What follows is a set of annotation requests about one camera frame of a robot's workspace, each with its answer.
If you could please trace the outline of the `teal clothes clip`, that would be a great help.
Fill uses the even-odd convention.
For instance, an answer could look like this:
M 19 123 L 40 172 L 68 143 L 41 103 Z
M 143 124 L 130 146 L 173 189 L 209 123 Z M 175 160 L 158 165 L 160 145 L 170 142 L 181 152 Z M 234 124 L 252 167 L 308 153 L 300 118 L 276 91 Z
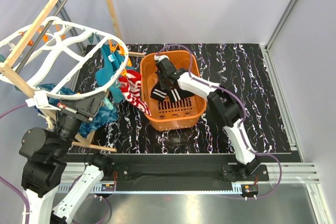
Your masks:
M 104 97 L 102 100 L 104 107 L 106 107 L 108 110 L 112 111 L 114 109 L 114 105 L 112 102 L 109 100 L 108 97 Z

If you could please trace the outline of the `red white striped sock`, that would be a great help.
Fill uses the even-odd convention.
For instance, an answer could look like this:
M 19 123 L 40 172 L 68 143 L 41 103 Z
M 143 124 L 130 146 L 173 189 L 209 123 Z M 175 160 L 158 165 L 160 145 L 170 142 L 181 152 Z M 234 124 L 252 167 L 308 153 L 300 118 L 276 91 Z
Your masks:
M 135 70 L 128 70 L 126 74 L 128 80 L 129 88 L 127 94 L 127 100 L 140 111 L 151 116 L 152 113 L 145 101 L 141 100 L 141 87 L 142 87 L 142 76 Z

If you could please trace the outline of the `orange clothes clip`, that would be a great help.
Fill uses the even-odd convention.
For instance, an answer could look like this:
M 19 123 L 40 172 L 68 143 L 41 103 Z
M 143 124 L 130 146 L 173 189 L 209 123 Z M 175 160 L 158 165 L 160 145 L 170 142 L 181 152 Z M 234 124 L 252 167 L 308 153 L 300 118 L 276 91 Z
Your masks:
M 125 69 L 121 72 L 121 75 L 124 76 L 124 77 L 126 77 L 127 74 L 128 74 L 128 72 Z
M 109 39 L 109 48 L 111 52 L 115 52 L 117 49 L 118 44 L 113 44 L 112 39 Z
M 129 67 L 131 67 L 131 66 L 132 66 L 132 62 L 131 62 L 131 60 L 130 60 L 130 59 L 128 59 L 128 61 L 127 61 L 127 66 L 129 66 Z
M 121 44 L 118 44 L 118 52 L 120 55 L 124 55 L 125 54 L 125 50 L 123 48 L 123 46 Z

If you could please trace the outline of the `red white santa sock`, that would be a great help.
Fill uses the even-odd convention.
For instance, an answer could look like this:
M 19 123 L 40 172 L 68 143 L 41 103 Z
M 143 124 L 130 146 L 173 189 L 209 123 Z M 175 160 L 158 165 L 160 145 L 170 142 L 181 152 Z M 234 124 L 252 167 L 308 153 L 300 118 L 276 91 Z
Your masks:
M 129 81 L 127 79 L 127 77 L 121 76 L 118 78 L 119 82 L 120 82 L 120 90 L 122 95 L 124 96 L 124 98 L 127 101 L 131 101 L 131 93 L 130 93 L 130 85 L 129 85 Z

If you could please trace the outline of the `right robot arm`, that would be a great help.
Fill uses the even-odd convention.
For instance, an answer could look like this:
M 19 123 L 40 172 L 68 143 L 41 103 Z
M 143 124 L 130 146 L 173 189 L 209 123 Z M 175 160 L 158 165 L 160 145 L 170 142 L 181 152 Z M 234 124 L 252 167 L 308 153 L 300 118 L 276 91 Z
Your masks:
M 212 117 L 224 128 L 234 148 L 237 168 L 232 172 L 233 179 L 250 180 L 256 176 L 260 161 L 244 128 L 246 109 L 241 100 L 228 86 L 206 81 L 184 68 L 176 69 L 166 55 L 155 56 L 154 60 L 162 88 L 179 87 L 207 101 Z

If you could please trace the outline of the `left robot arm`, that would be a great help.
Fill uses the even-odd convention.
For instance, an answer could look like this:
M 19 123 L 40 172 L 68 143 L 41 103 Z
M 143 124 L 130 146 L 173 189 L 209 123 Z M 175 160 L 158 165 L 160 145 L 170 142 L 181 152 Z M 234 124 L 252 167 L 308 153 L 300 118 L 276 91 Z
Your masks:
M 94 153 L 65 198 L 58 205 L 52 205 L 67 166 L 63 158 L 81 124 L 92 121 L 105 96 L 102 91 L 78 100 L 60 99 L 52 131 L 34 127 L 24 134 L 19 154 L 27 158 L 22 187 L 29 201 L 26 207 L 29 223 L 72 223 L 96 183 L 113 175 L 112 159 Z

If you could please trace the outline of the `white round clip hanger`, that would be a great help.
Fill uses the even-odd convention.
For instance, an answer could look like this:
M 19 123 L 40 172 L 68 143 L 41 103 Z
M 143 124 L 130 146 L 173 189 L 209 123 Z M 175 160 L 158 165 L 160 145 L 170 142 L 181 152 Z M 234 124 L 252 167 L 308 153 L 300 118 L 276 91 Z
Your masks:
M 68 71 L 63 79 L 60 80 L 51 91 L 46 91 L 48 97 L 52 97 L 55 99 L 80 100 L 95 95 L 99 92 L 105 92 L 111 85 L 113 85 L 113 83 L 115 83 L 119 75 L 121 75 L 121 72 L 124 69 L 126 70 L 127 61 L 129 59 L 129 51 L 125 43 L 120 38 L 90 27 L 63 21 L 56 16 L 47 17 L 42 22 L 42 25 L 44 26 L 48 22 L 52 22 L 51 24 L 55 26 L 61 25 L 62 28 L 60 31 L 57 31 L 55 33 L 48 33 L 47 35 L 51 36 L 51 40 L 46 42 L 46 44 L 41 46 L 39 49 L 35 50 L 27 61 L 27 63 L 32 62 L 44 51 L 48 53 L 38 71 L 28 81 L 23 81 L 23 83 L 27 84 L 28 87 L 32 88 L 34 92 L 39 90 L 38 85 L 47 76 L 55 63 L 60 68 L 61 73 L 65 73 L 66 70 Z M 72 44 L 85 41 L 92 35 L 99 36 L 100 41 L 84 56 L 75 53 L 69 48 L 69 46 L 71 46 Z M 125 54 L 122 55 L 124 56 L 124 61 L 122 62 L 120 68 L 116 71 L 114 76 L 110 79 L 110 81 L 104 86 L 98 87 L 97 89 L 88 93 L 77 93 L 74 95 L 60 94 L 59 90 L 64 87 L 66 83 L 69 82 L 71 78 L 80 71 L 85 63 L 93 57 L 96 51 L 98 51 L 107 41 L 109 42 L 109 39 L 116 41 L 117 44 L 121 44 L 125 50 Z

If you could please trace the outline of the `blue patterned fabric garment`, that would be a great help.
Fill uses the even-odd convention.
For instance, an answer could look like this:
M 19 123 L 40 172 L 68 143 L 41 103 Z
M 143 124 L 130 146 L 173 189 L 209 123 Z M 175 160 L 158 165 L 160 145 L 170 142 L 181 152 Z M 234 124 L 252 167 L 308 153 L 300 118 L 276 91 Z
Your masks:
M 56 86 L 55 83 L 45 83 L 45 84 L 40 84 L 38 85 L 39 89 L 43 89 L 46 91 L 51 91 L 54 87 Z M 59 93 L 62 95 L 74 95 L 76 94 L 74 91 L 72 91 L 70 88 L 67 87 L 62 87 L 59 90 Z M 59 103 L 60 99 L 55 99 L 55 98 L 51 98 L 48 97 L 48 102 L 50 105 L 52 106 L 57 106 L 57 104 Z M 92 118 L 92 121 L 88 121 L 88 122 L 82 122 L 78 133 L 82 136 L 82 137 L 87 137 L 89 135 L 89 133 L 96 131 L 97 129 L 115 122 L 118 120 L 118 112 L 116 107 L 113 107 L 113 109 L 110 109 L 108 106 L 103 105 L 100 106 L 99 109 L 95 108 L 95 106 L 93 107 L 93 110 L 90 109 L 89 113 L 91 115 L 95 115 Z

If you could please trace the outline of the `black sock white stripes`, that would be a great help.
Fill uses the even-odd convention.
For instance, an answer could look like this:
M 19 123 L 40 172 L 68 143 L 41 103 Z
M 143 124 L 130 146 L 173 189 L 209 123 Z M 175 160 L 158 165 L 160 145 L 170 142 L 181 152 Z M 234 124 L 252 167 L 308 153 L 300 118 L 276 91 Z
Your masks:
M 159 82 L 157 82 L 152 88 L 150 97 L 159 102 L 163 102 L 166 97 L 169 97 L 171 102 L 175 102 L 175 98 L 172 94 L 172 88 L 162 89 Z

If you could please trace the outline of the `orange plastic laundry basket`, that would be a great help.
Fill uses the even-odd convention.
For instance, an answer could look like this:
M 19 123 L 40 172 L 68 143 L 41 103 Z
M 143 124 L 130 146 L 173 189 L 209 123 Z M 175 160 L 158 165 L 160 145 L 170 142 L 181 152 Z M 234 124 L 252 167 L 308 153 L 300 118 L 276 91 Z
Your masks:
M 197 95 L 177 102 L 170 101 L 169 97 L 163 102 L 151 98 L 151 91 L 159 81 L 154 55 L 154 53 L 148 54 L 140 62 L 141 98 L 147 103 L 151 112 L 150 116 L 145 115 L 146 118 L 158 131 L 193 127 L 205 112 L 207 101 Z

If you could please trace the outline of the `teal fabric garment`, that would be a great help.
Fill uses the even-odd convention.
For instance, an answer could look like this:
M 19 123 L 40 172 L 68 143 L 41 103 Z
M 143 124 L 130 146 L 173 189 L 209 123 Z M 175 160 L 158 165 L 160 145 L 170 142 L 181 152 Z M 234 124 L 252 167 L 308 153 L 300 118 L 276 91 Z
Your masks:
M 124 56 L 120 55 L 117 51 L 112 53 L 109 46 L 106 44 L 101 47 L 101 53 L 103 56 L 104 66 L 96 72 L 96 81 L 99 87 L 104 86 L 110 81 L 124 61 Z M 116 88 L 111 85 L 109 90 L 115 103 L 120 103 L 124 99 L 120 88 Z

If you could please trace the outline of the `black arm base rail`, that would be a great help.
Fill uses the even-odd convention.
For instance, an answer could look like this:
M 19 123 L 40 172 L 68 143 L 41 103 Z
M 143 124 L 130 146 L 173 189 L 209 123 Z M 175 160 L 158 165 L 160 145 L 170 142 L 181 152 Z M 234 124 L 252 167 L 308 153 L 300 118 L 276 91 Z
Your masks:
M 233 184 L 269 181 L 266 165 L 239 174 L 233 154 L 111 154 L 117 192 L 136 194 L 235 193 Z

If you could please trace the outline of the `wooden drying rack frame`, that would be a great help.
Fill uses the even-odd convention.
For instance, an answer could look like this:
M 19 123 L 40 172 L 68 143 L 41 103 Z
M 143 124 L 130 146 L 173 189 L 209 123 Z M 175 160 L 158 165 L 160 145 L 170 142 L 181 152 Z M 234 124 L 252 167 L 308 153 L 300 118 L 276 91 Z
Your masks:
M 31 25 L 28 25 L 14 32 L 12 35 L 1 41 L 1 46 L 4 46 L 5 44 L 11 42 L 13 39 L 17 37 L 20 38 L 20 41 L 12 49 L 9 56 L 5 59 L 3 63 L 1 63 L 1 80 L 18 87 L 21 92 L 28 96 L 28 98 L 33 97 L 34 91 L 32 88 L 28 87 L 27 84 L 23 83 L 24 79 L 19 75 L 19 72 L 25 67 L 32 53 L 35 50 L 39 49 L 41 46 L 45 45 L 46 42 L 51 40 L 51 36 L 48 36 L 47 34 L 52 34 L 61 30 L 61 25 L 55 26 L 51 24 L 52 22 L 48 22 L 46 25 L 43 26 L 42 22 L 47 17 L 50 17 L 50 12 L 56 5 L 59 6 L 57 10 L 61 11 L 66 2 L 67 0 L 49 0 L 46 6 L 43 8 L 43 10 L 40 12 L 40 14 L 36 17 Z M 115 31 L 114 36 L 121 39 L 120 29 L 113 6 L 113 1 L 106 0 L 106 2 Z M 129 58 L 130 57 L 144 57 L 144 54 L 129 52 Z M 41 109 L 40 111 L 44 115 L 48 126 L 52 127 L 56 121 L 57 110 Z

